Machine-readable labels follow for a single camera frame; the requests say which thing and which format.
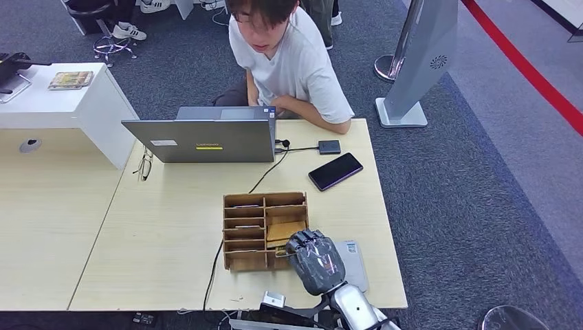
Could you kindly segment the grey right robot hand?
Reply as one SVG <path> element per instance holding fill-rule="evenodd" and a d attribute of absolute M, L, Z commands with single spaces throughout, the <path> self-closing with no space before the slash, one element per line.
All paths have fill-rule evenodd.
<path fill-rule="evenodd" d="M 288 263 L 312 296 L 332 292 L 345 283 L 346 269 L 334 244 L 319 230 L 301 230 L 286 243 Z"/>

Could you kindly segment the person's left hand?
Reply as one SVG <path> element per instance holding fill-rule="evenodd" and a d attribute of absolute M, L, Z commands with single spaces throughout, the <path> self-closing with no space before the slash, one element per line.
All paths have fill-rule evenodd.
<path fill-rule="evenodd" d="M 296 105 L 296 101 L 297 101 L 297 99 L 295 99 L 292 96 L 283 95 L 283 96 L 279 96 L 279 97 L 273 99 L 270 102 L 270 105 L 276 107 L 277 113 L 281 113 L 281 112 L 295 113 L 294 108 Z"/>

